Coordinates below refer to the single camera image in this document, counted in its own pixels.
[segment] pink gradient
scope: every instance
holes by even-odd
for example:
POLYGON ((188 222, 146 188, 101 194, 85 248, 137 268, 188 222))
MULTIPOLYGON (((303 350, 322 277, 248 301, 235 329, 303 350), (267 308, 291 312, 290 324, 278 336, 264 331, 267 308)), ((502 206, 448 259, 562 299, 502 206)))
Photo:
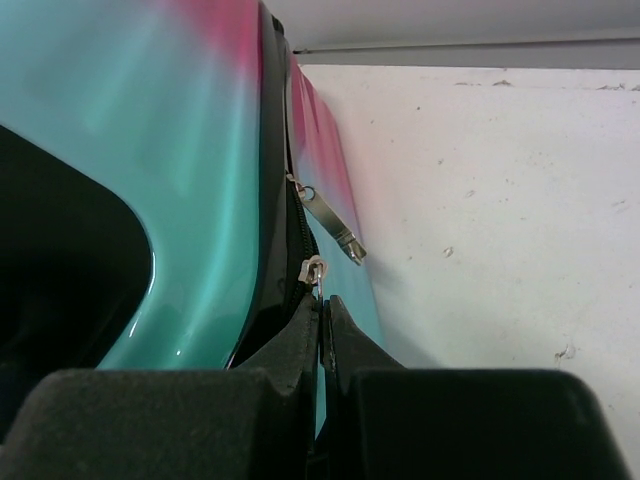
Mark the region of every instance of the pink gradient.
POLYGON ((239 73, 259 77, 261 21, 257 0, 169 0, 169 8, 188 20, 206 44, 239 73))
POLYGON ((302 74, 295 58, 291 58, 291 94, 293 125, 301 168, 310 169, 318 179, 317 187, 335 203, 345 220, 357 223, 349 174, 345 165, 338 126, 333 114, 309 80, 302 74))

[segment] white wall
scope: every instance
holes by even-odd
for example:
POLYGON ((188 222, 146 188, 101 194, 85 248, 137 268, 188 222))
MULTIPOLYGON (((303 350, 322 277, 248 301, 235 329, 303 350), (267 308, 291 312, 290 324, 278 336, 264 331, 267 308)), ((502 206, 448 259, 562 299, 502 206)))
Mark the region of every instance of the white wall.
POLYGON ((294 48, 621 38, 640 0, 265 0, 294 48))
POLYGON ((338 121, 390 352, 579 376, 640 479, 640 72, 303 70, 338 121))

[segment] zipper slider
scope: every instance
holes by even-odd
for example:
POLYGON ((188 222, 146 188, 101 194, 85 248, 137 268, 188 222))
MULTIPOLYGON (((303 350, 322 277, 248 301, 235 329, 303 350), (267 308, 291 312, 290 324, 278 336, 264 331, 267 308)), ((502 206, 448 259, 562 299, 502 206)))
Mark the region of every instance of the zipper slider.
POLYGON ((309 260, 304 260, 300 267, 300 274, 298 275, 298 281, 311 285, 312 287, 318 287, 318 301, 320 305, 323 303, 322 299, 322 279, 327 276, 329 272, 329 264, 320 255, 314 255, 309 260))
POLYGON ((335 210, 325 202, 315 188, 303 185, 291 174, 287 175, 287 180, 295 184, 302 205, 329 232, 347 257, 356 265, 362 265, 367 251, 335 210))

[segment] teal and pink gradient surface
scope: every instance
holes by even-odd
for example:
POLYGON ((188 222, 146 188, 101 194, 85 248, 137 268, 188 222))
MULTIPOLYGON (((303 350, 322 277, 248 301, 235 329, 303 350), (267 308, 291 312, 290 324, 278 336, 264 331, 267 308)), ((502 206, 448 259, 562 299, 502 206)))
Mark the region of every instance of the teal and pink gradient surface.
MULTIPOLYGON (((0 2, 0 123, 144 226, 149 289, 101 368, 222 367, 258 268, 256 0, 0 2)), ((335 124, 294 68, 302 180, 357 228, 335 124)), ((311 219, 330 293, 380 340, 366 270, 311 219)))

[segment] black trim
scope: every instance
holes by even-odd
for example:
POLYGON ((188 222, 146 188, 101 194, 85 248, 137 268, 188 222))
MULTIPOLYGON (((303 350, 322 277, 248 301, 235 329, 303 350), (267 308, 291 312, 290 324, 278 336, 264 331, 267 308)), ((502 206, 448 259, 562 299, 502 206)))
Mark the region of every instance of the black trim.
POLYGON ((284 26, 282 25, 282 22, 273 15, 271 16, 271 22, 273 24, 273 29, 280 35, 284 35, 284 26))
MULTIPOLYGON (((278 272, 285 270, 287 258, 286 253, 281 251, 286 248, 284 238, 275 240, 282 243, 282 249, 272 251, 276 232, 283 231, 282 228, 277 228, 276 224, 284 222, 286 217, 285 202, 279 201, 283 198, 282 189, 285 182, 284 82, 286 65, 281 46, 284 39, 274 28, 276 25, 271 13, 260 3, 262 79, 260 84, 258 273, 249 313, 236 347, 227 361, 227 368, 241 363, 240 358, 248 358, 242 353, 245 351, 248 355, 247 347, 242 347, 242 345, 247 343, 245 340, 254 324, 270 323, 272 317, 281 315, 282 297, 278 299, 265 298, 270 295, 269 292, 274 291, 273 288, 270 288, 273 282, 281 283, 282 275, 278 276, 278 272), (271 278, 267 278, 269 272, 274 273, 271 278)), ((259 337, 250 343, 262 345, 271 338, 263 335, 259 335, 259 337)))

